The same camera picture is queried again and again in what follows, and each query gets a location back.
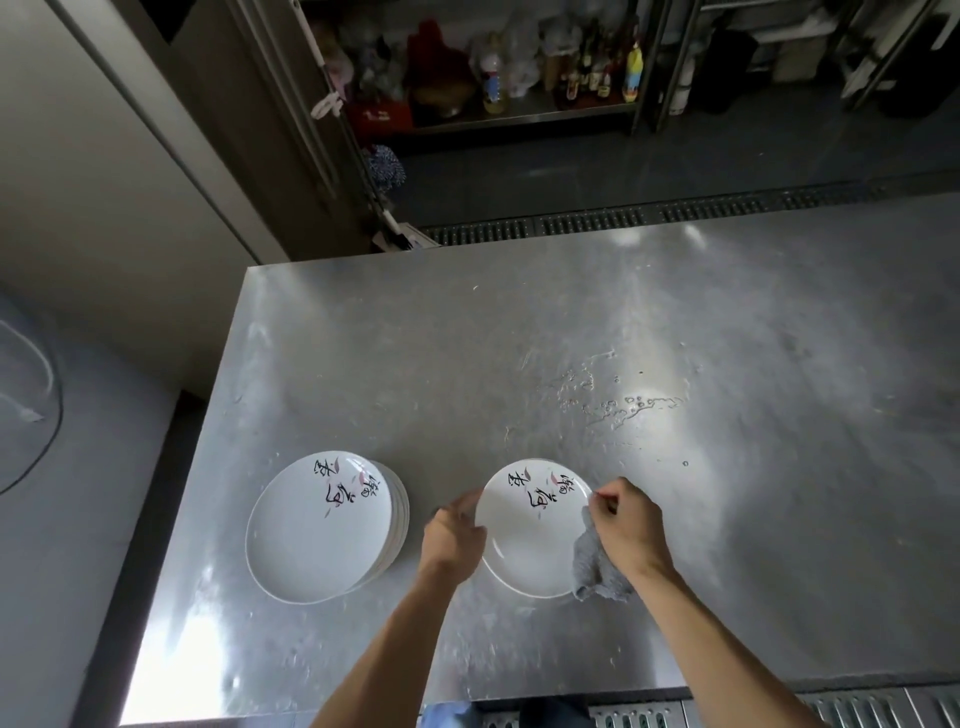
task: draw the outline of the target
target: yellow bottle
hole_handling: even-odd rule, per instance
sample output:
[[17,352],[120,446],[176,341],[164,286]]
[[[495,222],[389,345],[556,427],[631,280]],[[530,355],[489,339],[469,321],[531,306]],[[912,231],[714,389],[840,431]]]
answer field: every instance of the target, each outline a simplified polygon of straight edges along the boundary
[[623,79],[623,100],[628,104],[636,101],[640,88],[640,76],[643,74],[643,53],[640,45],[634,42],[634,50],[627,56],[627,75]]

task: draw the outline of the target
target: towel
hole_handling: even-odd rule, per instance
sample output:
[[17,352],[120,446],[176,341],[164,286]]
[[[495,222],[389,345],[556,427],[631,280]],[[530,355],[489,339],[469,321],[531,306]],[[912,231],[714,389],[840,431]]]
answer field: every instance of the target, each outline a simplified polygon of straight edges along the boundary
[[592,594],[626,601],[634,588],[603,549],[590,509],[584,506],[580,515],[587,530],[573,544],[573,595],[580,601]]

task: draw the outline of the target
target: person's right hand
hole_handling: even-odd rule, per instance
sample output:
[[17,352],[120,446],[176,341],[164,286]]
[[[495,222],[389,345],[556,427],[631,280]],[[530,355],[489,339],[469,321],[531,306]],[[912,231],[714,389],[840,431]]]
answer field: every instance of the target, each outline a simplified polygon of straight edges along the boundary
[[618,477],[595,491],[589,506],[600,543],[631,582],[675,575],[663,532],[663,513],[636,485]]

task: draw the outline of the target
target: forearm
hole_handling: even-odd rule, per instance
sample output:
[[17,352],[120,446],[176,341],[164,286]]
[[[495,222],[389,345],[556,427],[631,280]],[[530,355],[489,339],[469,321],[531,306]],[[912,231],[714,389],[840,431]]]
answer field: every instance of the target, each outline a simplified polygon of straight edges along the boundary
[[823,728],[679,575],[638,574],[631,582],[666,638],[707,728]]
[[363,656],[314,719],[311,728],[405,728],[417,722],[434,648],[456,585],[420,574]]

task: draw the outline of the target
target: person's left hand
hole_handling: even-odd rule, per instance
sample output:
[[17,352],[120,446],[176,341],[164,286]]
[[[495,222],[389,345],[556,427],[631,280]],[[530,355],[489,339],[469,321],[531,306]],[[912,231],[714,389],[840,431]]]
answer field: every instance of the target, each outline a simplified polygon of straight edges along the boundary
[[439,578],[456,587],[476,571],[487,544],[487,529],[473,525],[473,510],[481,493],[483,488],[464,493],[437,511],[426,525],[419,575]]

